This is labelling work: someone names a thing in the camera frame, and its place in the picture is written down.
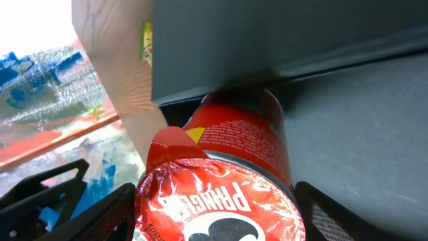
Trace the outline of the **green snack packet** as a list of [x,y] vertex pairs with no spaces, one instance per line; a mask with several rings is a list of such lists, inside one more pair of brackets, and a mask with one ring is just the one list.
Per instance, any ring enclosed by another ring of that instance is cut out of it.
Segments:
[[152,35],[152,23],[144,21],[141,27],[139,58],[147,62],[149,66],[152,66]]

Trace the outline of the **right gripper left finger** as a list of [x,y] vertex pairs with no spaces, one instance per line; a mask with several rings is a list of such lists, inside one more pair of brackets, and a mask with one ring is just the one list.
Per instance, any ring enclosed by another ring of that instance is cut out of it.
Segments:
[[132,241],[135,185],[125,183],[72,220],[38,238],[41,241]]

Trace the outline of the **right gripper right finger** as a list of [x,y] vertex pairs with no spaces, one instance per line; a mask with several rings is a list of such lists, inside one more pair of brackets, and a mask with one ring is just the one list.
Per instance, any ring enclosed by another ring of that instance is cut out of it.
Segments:
[[295,186],[307,240],[397,240],[305,181]]

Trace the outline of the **red Pringles can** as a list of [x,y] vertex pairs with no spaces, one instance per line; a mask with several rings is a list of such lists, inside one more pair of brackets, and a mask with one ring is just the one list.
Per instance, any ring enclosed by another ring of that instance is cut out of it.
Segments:
[[153,138],[134,198],[146,240],[304,240],[284,113],[265,89],[206,95]]

